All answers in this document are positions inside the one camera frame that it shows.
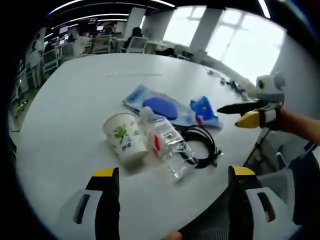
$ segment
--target ceiling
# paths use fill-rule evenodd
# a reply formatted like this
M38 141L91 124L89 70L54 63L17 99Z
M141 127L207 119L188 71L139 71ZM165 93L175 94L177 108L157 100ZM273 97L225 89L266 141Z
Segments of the ceiling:
M55 0L48 2L47 12L49 13L55 8L69 3L70 1L71 0ZM258 0L195 0L188 1L188 3L185 3L185 1L182 0L165 1L175 7L186 5L205 5L209 8L216 9L235 8L264 16ZM308 48L311 52L314 52L314 48L318 49L319 47L319 42L315 38L317 35L316 32L320 32L320 25L319 21L317 22L317 14L315 10L316 6L313 6L312 0L295 0L299 5L300 10L307 14L308 20L312 23L312 28L310 28L308 27L308 24L306 24L307 21L301 18L301 14L297 14L299 9L293 9L284 1L287 0L265 0L271 20L287 29L287 33L290 36ZM174 7L153 0L119 0L117 2L108 0L80 0L56 10L46 17L45 21L48 26L47 34L51 32L51 28L73 19L98 14L130 14L133 7L146 8L146 15L175 9ZM98 19L106 18L127 19L128 16L98 17Z

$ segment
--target person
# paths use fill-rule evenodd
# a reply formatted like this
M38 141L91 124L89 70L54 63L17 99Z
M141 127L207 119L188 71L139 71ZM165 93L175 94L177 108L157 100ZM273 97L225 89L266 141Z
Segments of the person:
M275 129L295 134L320 146L320 120L312 119L280 107L279 121ZM291 236L292 239L309 239L305 236L317 229L319 211L320 168L312 152L297 157L288 166L294 178L293 222L302 227ZM182 240L180 232L168 234L164 240Z
M68 43L73 43L75 41L75 38L74 38L74 34L73 33L71 33L70 34L70 36L69 36L69 38L68 38Z
M77 28L79 36L76 38L74 41L73 45L73 52L74 56L77 58L82 54L89 53L90 50L86 50L86 46L90 42L104 42L105 39L99 38L99 37L94 37L91 38L89 37L89 25L88 24L80 24Z
M132 29L132 34L131 36L128 38L128 40L123 44L123 48L127 49L129 47L129 44L131 42L131 39L133 37L142 37L142 33L141 33L141 28L140 27L134 27Z
M103 28L103 32L105 35L110 35L114 31L114 22L108 23L106 26Z
M42 79L41 79L41 57L44 50L44 45L40 41L40 33L35 36L34 42L31 46L30 52L30 68L32 73L32 80L35 88L40 87Z
M55 49L54 44L55 44L56 40L52 39L44 48L44 53L46 54L47 52L52 51L53 49Z

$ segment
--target black strap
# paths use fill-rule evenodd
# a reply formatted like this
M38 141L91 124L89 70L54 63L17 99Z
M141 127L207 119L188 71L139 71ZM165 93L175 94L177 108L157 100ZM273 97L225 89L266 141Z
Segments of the black strap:
M221 153L221 151L217 150L215 141L207 130L205 130L201 126L193 125L183 130L181 132L181 136L186 142L198 141L203 143L209 152L209 155L207 158L203 158L203 159L193 158L196 161L188 160L189 157L186 156L185 153L181 153L181 156L184 159L186 159L187 163L194 164L194 162L198 162L197 166L195 167L196 169L203 169L209 165L213 165L217 167L216 159L218 155Z

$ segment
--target black cable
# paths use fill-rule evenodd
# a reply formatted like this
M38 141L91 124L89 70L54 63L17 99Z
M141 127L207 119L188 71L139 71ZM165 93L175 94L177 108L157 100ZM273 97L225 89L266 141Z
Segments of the black cable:
M20 132L20 130L13 131L10 127L9 127L9 130L10 130L12 133L18 133L18 132Z
M281 103L281 107L285 104L285 100L283 99L283 102ZM244 162L244 166L248 163L248 161L250 160L250 158L252 157L252 155L254 154L254 152L257 150L257 148L259 146L261 146L261 144L264 142L264 140L266 139L266 137L268 136L268 134L270 133L271 129L269 129L266 134L264 135L263 138L261 138L261 140L259 141L259 143L256 143L254 145L254 148L252 149L252 151L250 152L249 156L247 157L247 159Z
M203 169L209 165L217 166L216 159L218 155L221 153L220 150L217 150L215 141L211 134L201 126L193 125L181 132L181 136L186 142L189 141L197 141L201 142L208 149L209 155L207 158L195 158L195 161L188 160L190 156L187 156L185 153L181 153L181 156L186 160L189 164L194 164L194 162L198 162L196 169Z

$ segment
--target plastic bottle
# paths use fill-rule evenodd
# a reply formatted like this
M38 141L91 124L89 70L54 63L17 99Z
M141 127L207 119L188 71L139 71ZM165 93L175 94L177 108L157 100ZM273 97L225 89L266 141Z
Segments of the plastic bottle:
M184 142L169 120L155 114L150 107L146 106L141 109L139 115L145 128L146 145L159 157L170 153L174 148L178 148L181 142Z

